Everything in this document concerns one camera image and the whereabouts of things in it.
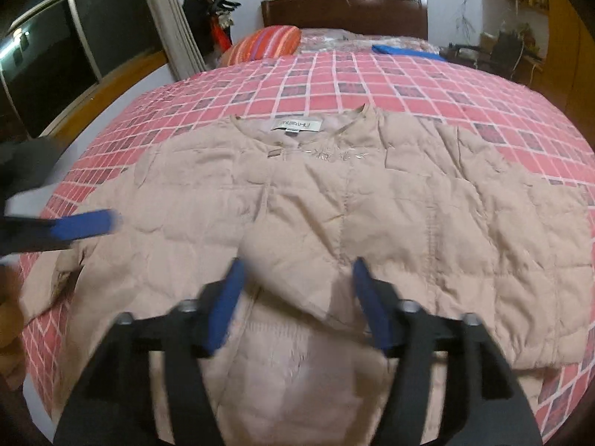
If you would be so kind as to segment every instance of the orange striped pillow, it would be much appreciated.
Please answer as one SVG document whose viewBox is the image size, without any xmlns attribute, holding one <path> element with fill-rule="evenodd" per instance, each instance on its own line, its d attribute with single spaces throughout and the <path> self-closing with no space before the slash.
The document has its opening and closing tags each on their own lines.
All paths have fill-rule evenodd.
<svg viewBox="0 0 595 446">
<path fill-rule="evenodd" d="M 293 55 L 301 38 L 302 31 L 296 26 L 267 26 L 227 50 L 219 67 Z"/>
</svg>

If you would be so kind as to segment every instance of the clothing label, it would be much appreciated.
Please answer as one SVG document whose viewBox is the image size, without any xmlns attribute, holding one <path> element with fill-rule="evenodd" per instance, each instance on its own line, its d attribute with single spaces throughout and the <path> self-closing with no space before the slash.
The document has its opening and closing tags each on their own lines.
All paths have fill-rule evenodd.
<svg viewBox="0 0 595 446">
<path fill-rule="evenodd" d="M 275 129 L 285 129 L 286 132 L 299 132 L 300 130 L 310 130 L 312 132 L 318 132 L 322 122 L 315 119 L 291 119 L 283 120 L 275 127 Z"/>
</svg>

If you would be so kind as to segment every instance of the beige quilted jacket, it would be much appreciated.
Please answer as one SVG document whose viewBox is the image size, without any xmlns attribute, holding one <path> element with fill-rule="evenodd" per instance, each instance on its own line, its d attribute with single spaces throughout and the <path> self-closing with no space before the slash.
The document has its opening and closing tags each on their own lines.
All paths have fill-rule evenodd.
<svg viewBox="0 0 595 446">
<path fill-rule="evenodd" d="M 35 315 L 82 268 L 55 420 L 119 312 L 163 314 L 238 255 L 251 283 L 227 344 L 204 362 L 228 445 L 370 441 L 394 365 L 366 345 L 358 256 L 432 313 L 478 313 L 533 405 L 539 369 L 581 359 L 593 273 L 579 191 L 431 120 L 370 106 L 319 117 L 320 132 L 298 136 L 224 119 L 149 149 L 88 198 L 83 209 L 118 210 L 120 230 L 44 254 L 23 292 Z M 171 440 L 159 368 L 156 416 Z M 443 381 L 436 366 L 425 439 Z"/>
</svg>

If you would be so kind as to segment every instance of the wooden headboard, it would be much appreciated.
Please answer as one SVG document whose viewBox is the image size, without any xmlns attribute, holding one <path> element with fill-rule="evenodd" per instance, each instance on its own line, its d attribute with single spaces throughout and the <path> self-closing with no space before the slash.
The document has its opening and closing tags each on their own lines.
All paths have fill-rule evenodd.
<svg viewBox="0 0 595 446">
<path fill-rule="evenodd" d="M 265 0 L 265 26 L 342 28 L 364 35 L 428 39 L 426 0 Z"/>
</svg>

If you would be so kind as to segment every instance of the hand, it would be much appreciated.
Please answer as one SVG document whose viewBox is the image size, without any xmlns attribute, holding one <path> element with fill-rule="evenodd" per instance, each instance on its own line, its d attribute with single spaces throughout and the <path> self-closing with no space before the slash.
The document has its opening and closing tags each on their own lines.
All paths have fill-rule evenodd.
<svg viewBox="0 0 595 446">
<path fill-rule="evenodd" d="M 16 390 L 25 380 L 25 351 L 20 335 L 25 323 L 19 307 L 19 274 L 0 265 L 0 375 Z"/>
</svg>

